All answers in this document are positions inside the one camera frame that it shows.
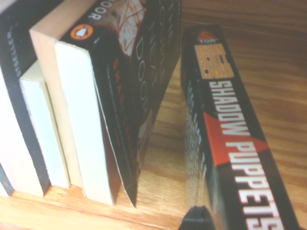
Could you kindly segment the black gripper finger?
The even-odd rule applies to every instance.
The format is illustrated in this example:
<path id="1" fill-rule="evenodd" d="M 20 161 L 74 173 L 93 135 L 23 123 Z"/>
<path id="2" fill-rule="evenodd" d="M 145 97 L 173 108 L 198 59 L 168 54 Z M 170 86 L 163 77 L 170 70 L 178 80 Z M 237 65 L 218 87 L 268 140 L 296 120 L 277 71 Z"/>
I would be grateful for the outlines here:
<path id="1" fill-rule="evenodd" d="M 193 206 L 184 216 L 178 230 L 215 230 L 209 210 L 205 206 Z"/>

